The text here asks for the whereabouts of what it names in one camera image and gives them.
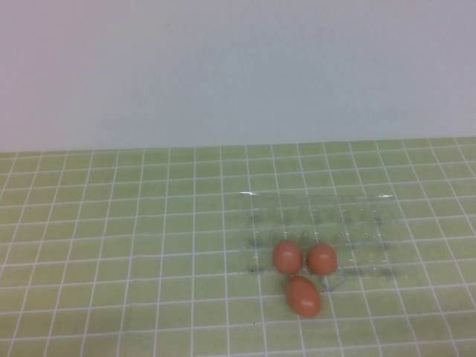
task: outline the wall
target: wall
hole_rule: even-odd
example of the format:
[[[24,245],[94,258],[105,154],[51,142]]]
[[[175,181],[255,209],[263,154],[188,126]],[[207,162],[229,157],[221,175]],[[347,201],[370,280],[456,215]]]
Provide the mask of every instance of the wall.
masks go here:
[[[476,135],[476,1],[5,4],[0,151]]]

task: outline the egg carton cup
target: egg carton cup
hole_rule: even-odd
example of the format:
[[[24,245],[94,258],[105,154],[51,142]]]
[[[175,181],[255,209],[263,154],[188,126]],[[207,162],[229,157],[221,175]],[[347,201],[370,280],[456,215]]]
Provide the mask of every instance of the egg carton cup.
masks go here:
[[[276,271],[272,252],[284,240],[297,243],[306,258],[318,242],[331,245],[338,268],[319,277],[333,290],[356,277],[393,279],[398,276],[388,254],[401,242],[402,217],[393,196],[297,196],[242,192],[239,266],[242,273]],[[305,261],[301,274],[309,274]]]

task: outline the green tiled countertop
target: green tiled countertop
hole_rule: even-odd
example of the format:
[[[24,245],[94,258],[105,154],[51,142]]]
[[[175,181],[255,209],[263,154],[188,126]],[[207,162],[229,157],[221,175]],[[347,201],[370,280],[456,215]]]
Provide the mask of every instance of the green tiled countertop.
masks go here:
[[[0,154],[0,356],[476,351],[476,138]],[[237,274],[239,191],[395,195],[406,280],[299,319]]]

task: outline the egg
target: egg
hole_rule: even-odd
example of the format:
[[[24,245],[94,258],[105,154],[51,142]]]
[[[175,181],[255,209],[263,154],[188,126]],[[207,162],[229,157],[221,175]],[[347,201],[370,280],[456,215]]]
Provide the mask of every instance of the egg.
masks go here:
[[[337,254],[330,245],[318,243],[307,252],[306,262],[313,274],[329,275],[337,269]]]
[[[321,296],[305,277],[291,278],[286,287],[286,299],[290,307],[305,318],[313,318],[321,310]]]
[[[273,264],[280,273],[294,275],[303,266],[303,252],[299,245],[286,240],[274,247]]]

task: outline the tile grid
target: tile grid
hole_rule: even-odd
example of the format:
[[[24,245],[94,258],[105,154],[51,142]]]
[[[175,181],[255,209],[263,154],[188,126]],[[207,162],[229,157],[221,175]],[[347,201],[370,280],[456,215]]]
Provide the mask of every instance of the tile grid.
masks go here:
[[[307,189],[307,183],[306,183],[306,178],[305,178],[305,175],[304,175],[304,169],[303,169],[303,163],[301,161],[301,154],[300,154],[300,150],[299,150],[299,145],[296,144],[296,150],[297,150],[297,156],[299,158],[299,165],[300,165],[300,171],[301,171],[301,175],[303,176],[303,182],[304,182],[304,190],[306,192],[306,195],[308,196],[308,205],[309,205],[309,214],[311,215],[312,217],[312,208],[311,208],[311,202],[310,202],[310,198],[309,198],[309,191]],[[316,241],[318,241],[318,235],[317,235],[317,231],[315,229],[315,225],[313,225],[314,227],[314,238],[316,239]],[[326,284],[326,287],[329,288],[329,282],[328,282],[328,279],[327,277],[324,278],[324,282]],[[337,324],[337,320],[335,319],[336,318],[336,315],[335,315],[335,310],[334,310],[334,303],[332,302],[332,294],[330,293],[327,293],[329,295],[329,304],[330,304],[330,309],[331,309],[331,312],[332,312],[332,318],[334,320],[334,328],[335,328],[335,332],[337,334],[337,339],[338,339],[338,343],[339,343],[339,347],[341,349],[341,357],[344,357],[344,350],[342,349],[342,339],[341,339],[341,333],[339,331],[339,328],[338,328],[338,324]]]
[[[219,148],[219,160],[220,160],[220,189],[222,191],[222,234],[223,234],[223,263],[225,269],[225,318],[226,318],[226,342],[227,342],[227,354],[231,354],[230,348],[230,311],[229,311],[229,299],[228,299],[228,268],[226,259],[226,229],[225,229],[225,195],[223,192],[223,148]]]
[[[405,145],[403,146],[403,150],[405,151],[405,154],[407,155],[408,160],[410,160],[410,156],[408,155],[408,151],[407,151]],[[416,171],[415,171],[415,168],[413,167],[413,165],[411,166],[411,169],[413,170],[413,172],[414,172],[414,174],[416,175],[416,177],[418,177],[418,176],[417,176],[417,173],[416,173]],[[425,191],[423,190],[423,187],[422,187],[420,181],[418,181],[418,183],[419,183],[420,187],[422,188],[422,191],[423,191],[423,194],[425,195],[425,198],[428,198],[427,195],[426,195],[426,193],[425,193]],[[432,208],[431,206],[430,206],[430,209],[431,209],[433,215],[434,215],[435,217],[437,217],[437,216],[434,214],[433,208]],[[438,228],[440,229],[441,232],[443,232],[443,230],[442,230],[442,228],[441,228],[441,225],[440,225],[439,219],[436,219],[436,221],[437,221],[437,224],[438,224]],[[415,245],[415,249],[416,249],[416,252],[417,252],[418,255],[419,255],[420,260],[423,262],[423,259],[421,258],[421,253],[419,252],[419,248],[418,248],[416,245]],[[440,311],[440,313],[441,313],[441,315],[442,315],[442,317],[443,317],[443,320],[444,320],[444,323],[445,323],[445,326],[446,326],[446,330],[447,330],[447,332],[448,332],[448,334],[449,334],[449,336],[450,336],[450,338],[451,338],[451,343],[452,343],[452,345],[453,345],[453,349],[454,349],[456,355],[459,357],[459,353],[458,353],[458,350],[457,350],[457,346],[456,346],[456,343],[454,342],[453,332],[451,331],[451,327],[449,326],[449,322],[448,322],[448,319],[446,318],[446,315],[443,314],[443,309],[442,309],[442,307],[441,307],[440,301],[438,300],[437,293],[434,291],[434,287],[433,287],[433,284],[431,283],[430,274],[428,273],[428,269],[427,269],[427,267],[426,267],[426,264],[422,263],[422,267],[423,267],[423,270],[425,271],[426,278],[428,279],[428,282],[430,283],[430,289],[431,289],[431,292],[432,292],[432,294],[433,294],[433,296],[434,296],[435,301],[437,302],[438,309],[439,309],[439,311]]]
[[[141,197],[141,192],[142,192],[142,178],[144,177],[144,160],[145,160],[145,149],[142,150],[142,159],[141,159],[141,162],[142,162],[142,168],[141,168],[141,184],[139,185],[139,192],[138,192],[138,198],[137,198],[137,207],[135,209],[135,219],[134,219],[134,228],[132,229],[132,231],[134,232],[134,234],[132,235],[132,238],[131,238],[131,248],[130,248],[130,251],[131,251],[131,254],[129,256],[129,266],[127,268],[127,280],[126,280],[126,290],[125,290],[125,293],[124,293],[124,300],[123,300],[123,308],[122,308],[122,316],[120,317],[120,330],[119,330],[119,336],[118,336],[118,344],[116,346],[116,357],[120,357],[120,343],[121,343],[121,340],[122,340],[122,336],[123,336],[123,330],[124,330],[124,323],[125,323],[125,317],[126,317],[126,304],[127,304],[127,295],[128,295],[128,292],[129,292],[129,283],[130,283],[130,280],[131,280],[131,270],[132,270],[132,262],[134,260],[134,247],[135,247],[135,232],[137,231],[137,221],[138,221],[138,217],[139,217],[139,213],[140,213],[140,201],[139,201],[139,197]]]
[[[271,146],[271,160],[273,161],[274,180],[276,181],[276,188],[277,188],[277,192],[278,192],[277,201],[278,201],[278,204],[279,204],[279,211],[280,211],[281,219],[284,222],[283,204],[281,202],[281,195],[280,195],[280,191],[279,191],[280,185],[279,185],[279,181],[277,180],[278,172],[276,170],[276,160],[275,160],[275,157],[274,157],[273,146]],[[304,352],[304,354],[306,354],[306,348],[304,346],[303,325],[302,325],[301,317],[299,315],[297,315],[297,327],[299,329],[300,347],[301,347],[302,351]]]
[[[91,159],[89,161],[89,165],[91,166],[92,164],[92,160],[93,160],[93,157],[94,157],[94,154],[91,154]],[[88,181],[89,179],[89,174],[91,173],[91,170],[88,170],[88,174],[86,176],[86,182]],[[75,232],[77,230],[77,224],[79,222],[79,218],[80,218],[80,214],[81,214],[81,207],[83,205],[83,198],[84,198],[84,195],[86,194],[86,185],[84,185],[84,188],[83,188],[83,194],[82,194],[82,200],[80,202],[80,208],[79,210],[77,211],[77,220],[76,220],[76,223],[74,224],[74,228],[73,228],[73,232]],[[46,340],[46,344],[45,344],[45,350],[43,351],[43,356],[46,357],[46,353],[48,351],[48,346],[50,344],[50,340],[51,340],[51,335],[53,333],[53,328],[54,328],[54,323],[55,323],[55,319],[56,319],[56,316],[57,316],[57,312],[58,312],[58,307],[59,307],[59,304],[60,304],[60,297],[61,297],[61,292],[62,292],[62,288],[63,286],[65,285],[65,276],[66,276],[66,269],[68,267],[68,263],[69,263],[69,259],[71,257],[71,250],[73,248],[73,240],[71,239],[70,243],[69,243],[69,247],[68,247],[68,255],[66,256],[66,261],[65,261],[65,268],[62,272],[62,276],[61,276],[61,282],[59,283],[59,289],[58,289],[58,296],[57,296],[57,301],[56,303],[54,304],[54,310],[53,310],[53,317],[51,319],[51,325],[50,325],[50,329],[48,331],[48,338]]]
[[[357,166],[355,157],[354,157],[354,155],[353,155],[353,148],[352,148],[352,145],[351,145],[350,143],[349,143],[349,148],[350,148],[350,152],[352,153],[354,165]],[[380,156],[380,152],[378,151],[378,148],[377,148],[377,153],[379,154],[379,159],[382,160],[382,157]],[[385,165],[382,165],[382,166],[383,166],[383,168],[384,168],[385,175],[387,176],[387,179],[390,181],[390,178],[389,178],[389,176],[388,176],[387,169],[385,168]],[[363,190],[363,189],[364,189],[364,184],[362,183],[362,177],[360,176],[360,173],[358,174],[358,179],[360,180],[360,183],[361,183],[361,186],[362,186],[362,190]],[[391,190],[392,190],[393,196],[396,197],[396,193],[395,193],[395,190],[393,189],[393,185],[392,185],[392,184],[390,184],[390,188],[391,188]],[[402,210],[402,208],[400,207],[399,200],[396,199],[396,202],[397,202],[397,204],[398,204],[398,206],[399,206],[399,210],[400,210],[401,214],[403,215],[403,210]],[[381,238],[381,239],[380,239],[380,242],[382,243],[382,235],[381,235],[381,232],[380,232],[380,228],[377,227],[377,229],[379,230],[379,236],[380,236],[380,238]],[[385,255],[385,259],[387,260],[387,266],[388,266],[388,268],[390,269],[390,271],[392,272],[392,274],[394,274],[394,270],[393,270],[392,265],[390,264],[390,259],[389,259],[389,256],[388,256],[386,250],[384,250],[384,255]],[[410,318],[408,317],[407,309],[406,309],[405,303],[404,303],[404,301],[403,301],[402,293],[401,293],[400,288],[399,288],[399,286],[398,286],[398,284],[396,283],[395,280],[393,281],[393,286],[395,286],[395,291],[396,291],[396,293],[397,293],[398,296],[399,296],[399,302],[402,304],[403,313],[404,313],[404,315],[405,315],[405,320],[407,321],[407,324],[408,324],[408,326],[409,326],[409,328],[410,328],[412,337],[413,337],[413,339],[414,339],[414,343],[415,343],[415,345],[417,345],[417,344],[418,344],[417,335],[415,334],[415,330],[414,330],[414,328],[413,328],[413,326],[412,326],[412,324],[411,324],[411,322],[410,322]],[[416,347],[416,352],[418,353],[418,356],[419,356],[419,357],[422,357],[422,353],[421,353],[420,349],[418,348],[418,346]]]
[[[330,167],[329,165],[329,159],[327,158],[327,155],[326,155],[326,161],[327,161],[327,166]],[[338,192],[335,188],[335,182],[334,182],[334,178],[332,177],[331,175],[331,180],[332,180],[332,186],[334,187],[334,192],[335,192],[335,196],[337,197],[338,196]],[[342,209],[341,209],[341,206],[338,205],[338,209],[339,209],[339,212],[341,214],[341,218],[342,218],[342,222],[344,222],[344,213],[342,212]],[[345,233],[346,233],[346,237],[347,237],[347,241],[348,243],[351,245],[351,241],[350,241],[350,238],[349,238],[349,231],[347,230],[347,226],[344,225],[344,230],[345,230]],[[357,268],[357,260],[356,260],[356,255],[355,255],[355,252],[354,250],[352,250],[352,258],[353,258],[353,261],[354,261],[354,266]],[[370,307],[369,307],[369,303],[367,301],[367,297],[365,296],[365,290],[364,290],[364,284],[362,283],[362,278],[359,276],[357,277],[358,279],[358,283],[360,285],[360,288],[362,290],[362,294],[364,295],[364,302],[365,302],[365,306],[367,308],[367,314],[369,316],[369,319],[370,319],[370,325],[372,327],[372,331],[373,331],[373,335],[375,337],[375,341],[377,342],[377,348],[379,349],[379,353],[380,355],[382,355],[382,347],[380,345],[380,340],[379,340],[379,336],[377,335],[377,331],[376,331],[376,328],[375,328],[375,324],[373,323],[373,319],[371,318],[372,314],[370,313]]]
[[[118,174],[118,166],[119,166],[118,164],[119,164],[119,152],[116,152],[116,166],[114,168],[114,176],[113,176],[113,179],[112,179],[112,186],[113,187],[114,187],[114,183],[116,182],[116,176]],[[104,225],[104,228],[103,228],[103,235],[102,235],[102,239],[101,239],[101,242],[100,242],[99,255],[98,255],[97,263],[96,263],[96,271],[94,273],[94,280],[93,280],[93,283],[92,283],[92,291],[91,291],[91,297],[89,299],[88,314],[86,316],[86,325],[84,327],[83,340],[81,342],[80,356],[84,356],[84,349],[85,349],[85,345],[86,345],[86,337],[88,335],[88,328],[89,328],[89,320],[91,318],[91,307],[92,307],[92,304],[93,304],[93,301],[94,301],[94,293],[96,292],[97,278],[98,278],[98,275],[99,275],[100,258],[101,258],[101,255],[103,253],[104,236],[106,235],[106,229],[107,229],[107,225],[108,225],[108,218],[109,218],[109,214],[111,212],[111,202],[112,202],[113,192],[114,191],[111,190],[111,196],[109,197],[109,203],[108,203],[107,212],[106,212],[106,222],[105,222],[105,225]]]
[[[64,168],[65,165],[66,165],[66,160],[67,160],[67,158],[68,158],[68,154],[66,154],[66,156],[65,156],[65,159],[64,159],[64,162],[63,162],[63,168]],[[56,189],[56,192],[55,192],[55,198],[56,198],[57,193],[58,193],[58,188]],[[20,217],[23,217],[23,213],[25,212],[25,208],[26,208],[26,202],[25,202],[25,206],[22,208],[22,212],[20,213]],[[49,212],[49,214],[48,214],[47,221],[50,220],[50,218],[51,218],[51,213],[52,213],[52,212],[53,212],[53,206],[51,206],[50,212]],[[16,227],[15,233],[13,234],[13,236],[15,236],[15,234],[16,234],[17,231],[18,231],[18,226]],[[45,226],[45,230],[43,231],[42,238],[41,238],[41,240],[39,241],[39,247],[38,247],[38,251],[37,251],[37,253],[36,253],[36,257],[35,257],[35,263],[38,262],[39,254],[40,254],[40,252],[41,252],[41,250],[42,250],[42,240],[45,238],[45,235],[46,235],[46,226]],[[7,259],[8,259],[8,254],[9,254],[10,252],[11,252],[11,249],[9,249],[9,251],[7,252],[7,256],[5,257],[5,261],[7,261]],[[20,308],[20,313],[19,313],[19,316],[18,316],[18,321],[16,322],[15,332],[13,333],[13,337],[12,337],[11,342],[10,342],[10,347],[9,347],[9,349],[8,349],[8,353],[7,353],[8,356],[11,354],[11,351],[12,351],[13,346],[14,346],[14,344],[15,344],[15,340],[16,340],[17,335],[18,335],[18,331],[19,331],[19,328],[20,328],[20,322],[22,321],[23,312],[24,312],[24,310],[25,310],[25,305],[26,305],[26,302],[27,302],[28,291],[30,290],[31,281],[32,281],[32,279],[33,279],[33,274],[34,274],[34,272],[35,272],[35,268],[36,268],[36,266],[33,265],[32,269],[31,269],[31,272],[30,272],[30,277],[29,277],[29,279],[28,279],[28,285],[27,285],[26,290],[25,290],[25,297],[24,297],[24,300],[23,300],[23,303],[22,303],[22,307]]]
[[[246,170],[248,171],[248,189],[251,190],[251,179],[250,179],[250,175],[249,175],[249,172],[250,172],[250,164],[249,164],[249,153],[248,153],[248,147],[245,147],[245,158],[246,158]],[[251,203],[251,210],[253,210],[253,200],[251,199],[250,200],[250,203]],[[253,230],[253,240],[254,240],[254,244],[256,246],[256,243],[257,243],[257,239],[256,239],[256,231]],[[257,251],[255,250],[255,254],[256,254],[256,264],[257,266],[259,267],[260,266],[260,261],[259,261],[259,258],[258,258],[258,253]],[[263,295],[262,295],[262,288],[261,288],[261,276],[260,274],[258,274],[258,296],[259,296],[259,299],[260,299],[260,311],[261,311],[261,322],[263,324],[263,343],[264,343],[264,353],[265,353],[265,356],[268,355],[268,338],[266,337],[266,320],[265,320],[265,310],[264,310],[264,307],[263,307]]]
[[[168,199],[168,192],[169,192],[169,182],[170,182],[170,153],[171,149],[167,150],[167,181],[165,184],[165,203],[164,203],[164,209],[165,213],[167,213],[167,199]],[[164,217],[164,227],[162,228],[162,242],[161,242],[161,254],[164,253],[164,246],[165,246],[165,232],[167,228],[167,218]],[[155,331],[158,331],[158,318],[160,316],[160,301],[161,301],[161,287],[162,287],[162,272],[164,270],[164,258],[161,258],[161,267],[160,267],[160,272],[158,273],[158,291],[157,291],[157,309],[155,311]],[[153,353],[152,355],[155,357],[158,355],[157,353],[157,344],[158,344],[158,333],[156,332],[154,334],[154,345],[153,345]]]

